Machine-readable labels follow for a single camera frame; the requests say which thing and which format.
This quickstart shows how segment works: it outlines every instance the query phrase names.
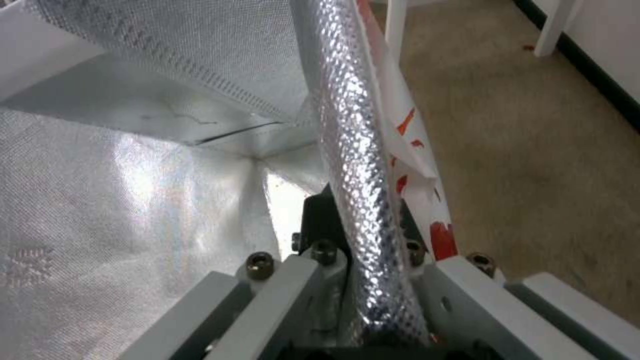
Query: white wall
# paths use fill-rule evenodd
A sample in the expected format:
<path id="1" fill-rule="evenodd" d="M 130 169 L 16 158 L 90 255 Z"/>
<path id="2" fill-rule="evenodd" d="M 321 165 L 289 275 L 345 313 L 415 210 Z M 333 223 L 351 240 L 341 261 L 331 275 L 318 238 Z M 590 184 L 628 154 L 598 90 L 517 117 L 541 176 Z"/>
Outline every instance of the white wall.
<path id="1" fill-rule="evenodd" d="M 533 0 L 545 13 L 558 0 Z M 640 1 L 577 1 L 564 32 L 640 102 Z"/>

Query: white chair leg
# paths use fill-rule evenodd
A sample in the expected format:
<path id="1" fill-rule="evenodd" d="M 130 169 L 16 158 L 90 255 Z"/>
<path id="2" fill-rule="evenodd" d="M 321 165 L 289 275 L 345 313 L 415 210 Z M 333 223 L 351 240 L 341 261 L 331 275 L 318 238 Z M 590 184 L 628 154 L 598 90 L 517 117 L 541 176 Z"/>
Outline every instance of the white chair leg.
<path id="1" fill-rule="evenodd" d="M 400 60 L 402 37 L 404 34 L 404 19 L 406 18 L 406 4 L 408 0 L 388 0 L 387 24 L 385 25 L 385 40 L 391 55 Z"/>
<path id="2" fill-rule="evenodd" d="M 556 8 L 547 17 L 533 51 L 537 57 L 548 56 L 554 52 L 560 34 L 566 27 L 573 4 L 575 0 L 558 0 Z"/>

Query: black baseboard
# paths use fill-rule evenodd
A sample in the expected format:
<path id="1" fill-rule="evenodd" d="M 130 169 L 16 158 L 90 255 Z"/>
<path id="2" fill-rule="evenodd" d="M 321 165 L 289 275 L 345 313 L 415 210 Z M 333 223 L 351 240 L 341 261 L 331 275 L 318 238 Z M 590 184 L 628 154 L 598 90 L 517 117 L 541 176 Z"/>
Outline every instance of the black baseboard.
<path id="1" fill-rule="evenodd" d="M 547 15 L 531 0 L 513 0 L 538 29 L 545 24 Z M 565 33 L 560 35 L 557 49 L 582 75 L 595 86 L 604 97 L 624 116 L 631 126 L 640 132 L 640 104 L 634 100 L 615 80 L 607 75 L 582 49 Z"/>

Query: bolt head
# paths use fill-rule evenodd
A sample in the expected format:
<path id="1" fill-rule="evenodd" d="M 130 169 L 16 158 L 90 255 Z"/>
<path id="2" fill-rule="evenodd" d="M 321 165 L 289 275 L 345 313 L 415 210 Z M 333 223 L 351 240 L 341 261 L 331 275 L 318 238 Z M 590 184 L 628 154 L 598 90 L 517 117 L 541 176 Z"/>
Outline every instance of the bolt head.
<path id="1" fill-rule="evenodd" d="M 424 262 L 424 255 L 426 254 L 426 250 L 424 250 L 424 245 L 415 240 L 407 240 L 406 248 L 409 250 L 409 262 L 411 266 L 416 267 L 422 265 Z"/>
<path id="2" fill-rule="evenodd" d="M 266 280 L 273 274 L 273 258 L 268 252 L 254 252 L 246 258 L 246 274 L 252 280 Z"/>
<path id="3" fill-rule="evenodd" d="M 331 265 L 335 263 L 338 248 L 329 240 L 318 240 L 311 245 L 311 258 L 320 265 Z"/>
<path id="4" fill-rule="evenodd" d="M 293 233 L 291 234 L 291 250 L 292 251 L 300 251 L 300 243 L 302 241 L 302 234 Z"/>
<path id="5" fill-rule="evenodd" d="M 495 275 L 495 261 L 489 255 L 482 252 L 473 252 L 467 255 L 467 260 L 488 277 Z"/>

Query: textured aluminum foil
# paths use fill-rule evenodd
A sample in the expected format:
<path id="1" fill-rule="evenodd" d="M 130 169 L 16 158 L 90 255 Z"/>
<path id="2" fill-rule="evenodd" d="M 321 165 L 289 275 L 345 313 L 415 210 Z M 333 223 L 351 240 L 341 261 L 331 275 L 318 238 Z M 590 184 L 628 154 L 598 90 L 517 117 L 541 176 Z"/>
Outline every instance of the textured aluminum foil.
<path id="1" fill-rule="evenodd" d="M 356 316 L 341 331 L 350 345 L 427 345 L 426 323 L 404 271 L 379 130 L 383 115 L 358 5 L 291 0 L 291 7 L 321 119 L 323 160 L 354 257 Z"/>
<path id="2" fill-rule="evenodd" d="M 26 0 L 25 9 L 263 117 L 292 122 L 307 96 L 286 0 Z"/>
<path id="3" fill-rule="evenodd" d="M 114 359 L 210 271 L 291 253 L 317 147 L 260 160 L 0 108 L 0 359 Z"/>

